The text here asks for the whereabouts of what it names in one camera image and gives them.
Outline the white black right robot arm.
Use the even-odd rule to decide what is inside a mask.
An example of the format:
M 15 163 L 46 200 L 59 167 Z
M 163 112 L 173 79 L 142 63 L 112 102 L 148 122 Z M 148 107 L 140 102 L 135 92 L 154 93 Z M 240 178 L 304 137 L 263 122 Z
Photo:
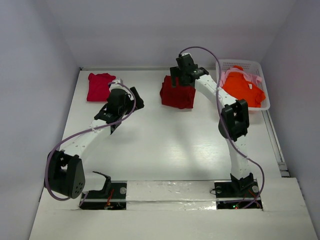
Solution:
M 194 63 L 189 53 L 180 53 L 176 62 L 177 66 L 170 68 L 172 86 L 193 87 L 217 106 L 218 130 L 228 144 L 231 171 L 230 180 L 214 183 L 215 196 L 220 199 L 245 198 L 255 183 L 246 154 L 250 125 L 247 102 L 223 90 L 205 68 Z

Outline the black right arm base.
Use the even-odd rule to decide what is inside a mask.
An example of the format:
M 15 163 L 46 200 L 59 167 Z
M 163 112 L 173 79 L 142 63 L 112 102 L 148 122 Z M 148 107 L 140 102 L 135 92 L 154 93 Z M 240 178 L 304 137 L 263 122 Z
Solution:
M 216 198 L 218 210 L 239 210 L 239 209 L 263 209 L 259 193 L 258 183 L 255 181 L 252 186 L 244 190 L 237 190 L 231 181 L 218 181 L 209 191 Z

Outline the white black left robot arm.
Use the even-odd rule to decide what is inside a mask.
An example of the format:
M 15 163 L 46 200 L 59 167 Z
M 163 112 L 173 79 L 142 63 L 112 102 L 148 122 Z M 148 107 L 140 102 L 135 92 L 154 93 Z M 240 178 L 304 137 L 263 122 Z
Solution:
M 137 89 L 112 83 L 107 103 L 94 116 L 88 129 L 58 143 L 48 154 L 44 186 L 58 201 L 76 199 L 86 183 L 83 161 L 99 142 L 110 135 L 131 114 L 144 108 Z

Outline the pink t shirt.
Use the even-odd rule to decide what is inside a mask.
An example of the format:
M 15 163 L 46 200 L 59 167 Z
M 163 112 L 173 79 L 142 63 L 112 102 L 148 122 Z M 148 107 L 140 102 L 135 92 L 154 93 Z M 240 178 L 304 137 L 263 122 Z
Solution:
M 252 73 L 247 73 L 244 69 L 238 65 L 230 67 L 227 71 L 221 72 L 221 80 L 219 86 L 222 88 L 227 81 L 229 74 L 231 73 L 239 73 L 241 74 L 247 82 L 251 82 L 255 86 L 258 86 L 259 83 L 262 83 L 262 77 L 258 75 L 254 75 Z

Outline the white plastic laundry basket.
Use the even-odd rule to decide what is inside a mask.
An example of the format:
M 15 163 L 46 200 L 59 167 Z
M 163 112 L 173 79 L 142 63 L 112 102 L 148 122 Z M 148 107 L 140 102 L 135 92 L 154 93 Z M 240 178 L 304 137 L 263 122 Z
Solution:
M 265 82 L 264 73 L 260 63 L 252 60 L 240 60 L 240 59 L 221 59 L 219 63 L 215 64 L 216 70 L 221 72 L 227 71 L 233 66 L 240 66 L 246 73 L 254 74 L 262 77 L 262 83 L 258 84 L 258 87 L 263 90 L 265 94 L 265 100 L 261 103 L 261 107 L 248 107 L 250 112 L 266 111 L 270 108 L 270 100 L 268 96 L 268 90 Z M 216 77 L 221 78 L 222 73 L 217 73 Z

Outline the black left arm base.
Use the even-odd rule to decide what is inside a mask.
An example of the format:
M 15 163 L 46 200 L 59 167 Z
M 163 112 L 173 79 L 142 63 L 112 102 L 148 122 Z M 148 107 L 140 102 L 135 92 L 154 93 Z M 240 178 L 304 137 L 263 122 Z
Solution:
M 102 189 L 83 193 L 79 202 L 81 210 L 126 210 L 127 182 L 112 181 L 109 175 L 93 171 L 105 178 Z

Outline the folded bright red t shirt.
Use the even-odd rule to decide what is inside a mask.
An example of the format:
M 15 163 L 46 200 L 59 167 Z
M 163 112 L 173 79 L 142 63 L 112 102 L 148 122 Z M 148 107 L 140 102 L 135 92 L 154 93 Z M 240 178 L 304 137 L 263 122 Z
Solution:
M 110 95 L 109 83 L 116 79 L 116 76 L 109 73 L 90 73 L 88 75 L 88 102 L 106 102 Z

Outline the dark red t shirt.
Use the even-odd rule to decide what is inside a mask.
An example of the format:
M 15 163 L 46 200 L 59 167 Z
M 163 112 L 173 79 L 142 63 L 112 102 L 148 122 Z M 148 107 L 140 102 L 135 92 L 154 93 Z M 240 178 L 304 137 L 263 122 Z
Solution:
M 176 87 L 172 87 L 172 79 L 166 75 L 159 95 L 162 105 L 178 109 L 192 109 L 196 90 L 192 86 L 180 86 L 178 78 L 176 79 Z

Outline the orange t shirt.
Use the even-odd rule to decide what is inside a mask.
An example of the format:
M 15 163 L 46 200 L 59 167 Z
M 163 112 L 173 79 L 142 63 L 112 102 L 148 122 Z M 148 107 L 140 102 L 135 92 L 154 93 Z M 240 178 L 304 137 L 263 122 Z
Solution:
M 230 73 L 222 88 L 234 98 L 246 100 L 251 108 L 260 108 L 262 102 L 266 99 L 264 91 L 246 81 L 240 73 Z

